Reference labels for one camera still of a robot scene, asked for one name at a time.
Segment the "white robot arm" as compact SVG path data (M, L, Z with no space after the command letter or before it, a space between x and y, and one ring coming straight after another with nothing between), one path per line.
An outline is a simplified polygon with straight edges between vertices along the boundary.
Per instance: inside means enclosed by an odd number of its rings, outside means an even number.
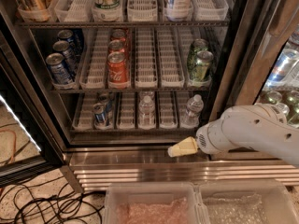
M288 125L283 112L270 104L232 106L219 119L200 127L195 137L185 138L167 152L170 157L179 157L198 150L218 154L240 147L299 167L299 130Z

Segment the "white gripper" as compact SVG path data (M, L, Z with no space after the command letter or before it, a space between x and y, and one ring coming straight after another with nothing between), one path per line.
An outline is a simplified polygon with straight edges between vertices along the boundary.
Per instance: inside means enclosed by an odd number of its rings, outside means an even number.
M222 131L222 122L212 121L197 130L195 139L185 138L171 146L167 152L170 157L180 157L195 154L198 148L206 154L217 154L230 147L231 142Z

